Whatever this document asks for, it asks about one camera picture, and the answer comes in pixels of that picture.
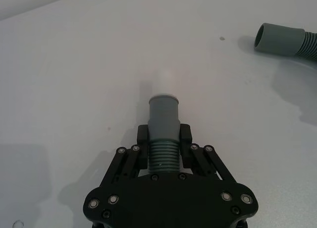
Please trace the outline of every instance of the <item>grey plastic tube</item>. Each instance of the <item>grey plastic tube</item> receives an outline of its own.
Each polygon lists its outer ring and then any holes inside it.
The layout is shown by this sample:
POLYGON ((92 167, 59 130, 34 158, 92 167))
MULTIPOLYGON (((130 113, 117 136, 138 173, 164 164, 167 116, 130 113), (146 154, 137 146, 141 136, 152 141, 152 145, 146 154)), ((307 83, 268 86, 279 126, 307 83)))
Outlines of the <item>grey plastic tube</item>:
POLYGON ((254 49, 281 56, 301 56, 317 60, 317 34, 264 23, 256 36, 254 49))
POLYGON ((149 169, 155 172, 179 171, 178 100, 170 95, 154 96, 149 101, 149 169))

